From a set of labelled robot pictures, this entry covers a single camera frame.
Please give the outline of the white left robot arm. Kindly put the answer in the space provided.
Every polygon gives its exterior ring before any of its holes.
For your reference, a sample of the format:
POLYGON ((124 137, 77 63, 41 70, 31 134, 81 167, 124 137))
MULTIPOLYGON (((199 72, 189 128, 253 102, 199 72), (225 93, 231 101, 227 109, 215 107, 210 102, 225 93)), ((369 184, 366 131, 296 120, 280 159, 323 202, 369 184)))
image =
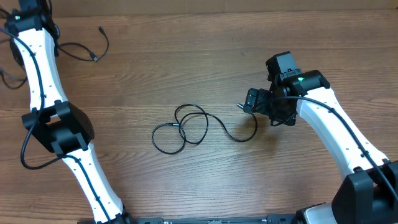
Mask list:
POLYGON ((100 166, 90 119, 63 91, 55 64, 58 28, 50 13, 40 6, 13 10, 4 26, 2 32, 11 37, 22 57, 30 88, 30 113, 22 116, 28 133, 21 147, 21 164, 39 170, 63 161, 85 194, 95 223, 132 223, 100 166), (31 137, 56 157, 39 166, 28 165, 25 151, 31 137))

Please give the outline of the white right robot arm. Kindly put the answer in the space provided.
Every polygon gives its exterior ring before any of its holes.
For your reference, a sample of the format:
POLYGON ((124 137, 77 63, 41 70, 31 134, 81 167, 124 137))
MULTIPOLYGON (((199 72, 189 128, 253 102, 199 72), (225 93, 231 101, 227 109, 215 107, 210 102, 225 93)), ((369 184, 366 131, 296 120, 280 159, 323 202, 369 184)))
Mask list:
POLYGON ((242 109, 273 126, 304 119, 332 156, 342 184, 330 203, 298 210, 292 223, 397 223, 397 162, 373 146, 318 71, 269 75, 269 90, 252 88, 242 109))

